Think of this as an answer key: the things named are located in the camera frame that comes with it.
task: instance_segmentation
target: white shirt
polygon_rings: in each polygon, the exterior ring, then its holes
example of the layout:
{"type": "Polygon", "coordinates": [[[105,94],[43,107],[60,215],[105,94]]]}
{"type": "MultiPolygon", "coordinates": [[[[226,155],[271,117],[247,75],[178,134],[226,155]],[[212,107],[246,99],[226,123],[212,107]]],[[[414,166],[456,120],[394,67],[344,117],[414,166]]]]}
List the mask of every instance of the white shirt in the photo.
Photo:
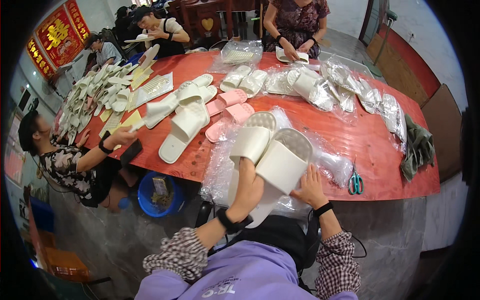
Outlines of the white shirt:
{"type": "MultiPolygon", "coordinates": [[[[160,25],[158,26],[158,28],[160,28],[161,30],[163,30],[163,23],[165,22],[166,19],[160,19],[160,25]]],[[[176,19],[175,18],[169,18],[167,20],[167,24],[165,25],[165,29],[168,31],[168,32],[171,32],[171,33],[174,33],[174,34],[177,34],[179,33],[180,31],[183,30],[183,27],[177,23],[176,19]]],[[[149,31],[144,29],[142,31],[142,33],[144,35],[146,35],[149,31]]],[[[152,46],[152,43],[151,41],[145,41],[145,48],[149,49],[150,47],[152,46]]]]}

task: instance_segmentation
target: floral shirt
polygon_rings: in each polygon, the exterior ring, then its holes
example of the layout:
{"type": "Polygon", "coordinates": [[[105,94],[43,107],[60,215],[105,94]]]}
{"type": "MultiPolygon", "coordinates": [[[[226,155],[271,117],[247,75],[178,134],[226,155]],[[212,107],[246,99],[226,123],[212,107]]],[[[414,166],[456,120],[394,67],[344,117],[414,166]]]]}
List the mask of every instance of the floral shirt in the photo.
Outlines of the floral shirt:
{"type": "Polygon", "coordinates": [[[95,170],[77,172],[78,160],[82,157],[80,149],[54,143],[56,151],[40,155],[40,162],[53,181],[69,188],[81,199],[91,199],[90,187],[95,181],[95,170]]]}

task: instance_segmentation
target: gray towel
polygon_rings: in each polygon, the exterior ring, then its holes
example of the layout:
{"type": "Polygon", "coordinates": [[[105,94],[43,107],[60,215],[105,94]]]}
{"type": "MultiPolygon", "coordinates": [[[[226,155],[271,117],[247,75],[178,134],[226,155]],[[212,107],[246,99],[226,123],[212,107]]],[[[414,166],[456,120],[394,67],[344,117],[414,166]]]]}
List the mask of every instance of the gray towel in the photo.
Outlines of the gray towel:
{"type": "Polygon", "coordinates": [[[405,121],[407,123],[407,154],[400,164],[403,175],[410,182],[419,167],[431,164],[435,156],[435,147],[433,146],[432,134],[415,124],[412,118],[405,114],[405,121]]]}

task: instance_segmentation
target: hand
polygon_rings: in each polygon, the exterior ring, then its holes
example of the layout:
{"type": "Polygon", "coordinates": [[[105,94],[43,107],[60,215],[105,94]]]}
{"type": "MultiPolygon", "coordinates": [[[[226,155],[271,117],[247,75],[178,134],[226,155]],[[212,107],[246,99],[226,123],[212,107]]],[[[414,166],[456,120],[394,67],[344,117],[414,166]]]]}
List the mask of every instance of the hand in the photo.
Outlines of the hand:
{"type": "Polygon", "coordinates": [[[138,60],[138,64],[142,64],[143,61],[147,58],[147,56],[145,55],[145,53],[142,55],[142,57],[140,57],[140,59],[138,60]]]}
{"type": "Polygon", "coordinates": [[[128,131],[132,128],[132,126],[128,127],[120,127],[115,132],[109,136],[104,141],[104,146],[107,149],[113,149],[116,145],[127,145],[132,143],[137,139],[137,132],[129,133],[128,131]]]}
{"type": "Polygon", "coordinates": [[[292,46],[290,42],[288,42],[284,37],[280,39],[280,44],[283,47],[283,51],[285,53],[285,56],[291,60],[291,61],[296,61],[299,60],[300,57],[298,56],[295,48],[292,46]]]}
{"type": "Polygon", "coordinates": [[[232,222],[243,221],[264,193],[264,180],[255,173],[255,165],[251,160],[244,157],[240,159],[239,173],[237,195],[227,210],[227,216],[232,222]]]}
{"type": "Polygon", "coordinates": [[[308,51],[310,50],[311,47],[313,47],[313,45],[314,45],[314,42],[311,39],[309,39],[299,47],[298,51],[303,53],[308,53],[308,51]]]}
{"type": "Polygon", "coordinates": [[[77,143],[77,147],[80,148],[81,146],[85,145],[86,141],[88,140],[88,137],[90,136],[88,133],[90,132],[90,128],[85,130],[85,132],[82,134],[82,138],[80,141],[77,143]]]}
{"type": "Polygon", "coordinates": [[[324,195],[322,188],[322,178],[320,172],[315,169],[313,164],[307,168],[307,175],[301,177],[301,190],[293,190],[290,196],[298,200],[310,204],[313,209],[319,209],[328,203],[327,197],[324,195]]]}
{"type": "Polygon", "coordinates": [[[168,38],[168,33],[165,33],[162,28],[155,27],[153,30],[150,30],[147,33],[148,36],[153,36],[155,39],[157,38],[168,38]]]}

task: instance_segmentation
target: smartwatch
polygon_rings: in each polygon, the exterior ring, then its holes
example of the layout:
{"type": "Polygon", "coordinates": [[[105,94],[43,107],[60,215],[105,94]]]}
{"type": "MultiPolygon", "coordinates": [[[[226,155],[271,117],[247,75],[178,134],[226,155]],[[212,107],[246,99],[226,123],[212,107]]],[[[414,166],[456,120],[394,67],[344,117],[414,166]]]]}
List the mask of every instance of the smartwatch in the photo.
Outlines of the smartwatch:
{"type": "Polygon", "coordinates": [[[323,215],[327,210],[333,209],[333,204],[331,202],[322,205],[319,209],[315,209],[313,211],[313,214],[315,217],[319,218],[321,215],[323,215]]]}
{"type": "Polygon", "coordinates": [[[106,131],[105,134],[103,135],[102,137],[102,140],[100,141],[100,143],[98,144],[98,148],[100,148],[100,150],[102,150],[104,153],[106,154],[110,154],[113,152],[113,149],[112,150],[108,150],[106,149],[104,146],[103,146],[103,142],[110,136],[110,131],[106,131]]]}
{"type": "Polygon", "coordinates": [[[248,215],[243,221],[239,223],[232,223],[232,221],[230,221],[227,217],[227,214],[225,213],[226,211],[227,210],[225,208],[220,208],[216,211],[216,216],[218,217],[220,223],[222,223],[223,227],[227,229],[228,234],[237,233],[240,230],[244,229],[245,226],[253,222],[252,217],[248,215]]]}

